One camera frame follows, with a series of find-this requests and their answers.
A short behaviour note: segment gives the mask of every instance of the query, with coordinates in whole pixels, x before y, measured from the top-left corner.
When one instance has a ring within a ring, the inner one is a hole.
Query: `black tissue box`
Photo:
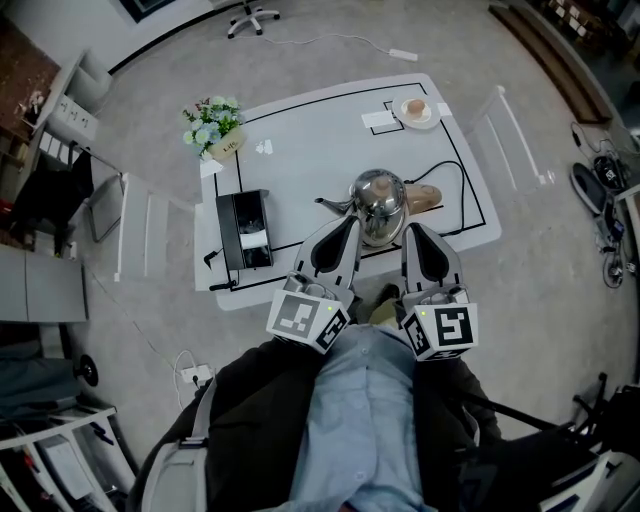
[[[268,190],[252,190],[216,198],[228,270],[273,266],[264,209],[268,195]]]

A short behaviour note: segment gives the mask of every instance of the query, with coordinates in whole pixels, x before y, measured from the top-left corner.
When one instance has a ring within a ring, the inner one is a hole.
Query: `plate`
[[[422,116],[414,117],[407,113],[407,105],[411,100],[424,101],[425,107]],[[397,96],[391,104],[391,110],[402,124],[418,130],[429,130],[440,122],[440,110],[438,104],[431,98],[422,94],[405,94]]]

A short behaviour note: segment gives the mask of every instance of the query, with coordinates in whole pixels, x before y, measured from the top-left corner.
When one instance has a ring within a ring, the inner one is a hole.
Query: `shoe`
[[[400,288],[398,288],[395,284],[386,284],[384,288],[380,291],[375,300],[374,308],[382,305],[382,303],[388,301],[389,299],[399,299],[400,298]]]

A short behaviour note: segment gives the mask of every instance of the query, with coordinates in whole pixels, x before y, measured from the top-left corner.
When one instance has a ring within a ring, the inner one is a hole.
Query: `flower pot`
[[[247,140],[247,136],[242,131],[242,128],[240,126],[236,126],[218,142],[209,146],[207,151],[214,160],[220,162],[233,155],[238,148],[244,144],[245,140]]]

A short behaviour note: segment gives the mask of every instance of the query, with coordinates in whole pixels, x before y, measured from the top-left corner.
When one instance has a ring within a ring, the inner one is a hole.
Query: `black jacket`
[[[217,375],[207,454],[208,509],[251,511],[289,498],[315,378],[324,357],[307,347],[269,341],[247,351]],[[458,402],[443,389],[455,387],[486,397],[460,359],[417,363],[413,376],[414,422],[424,502],[457,510],[450,468],[455,450],[473,445],[472,430]],[[191,435],[203,390],[153,448],[129,495],[137,510],[160,447]],[[465,406],[480,427],[482,445],[501,438],[495,414]]]

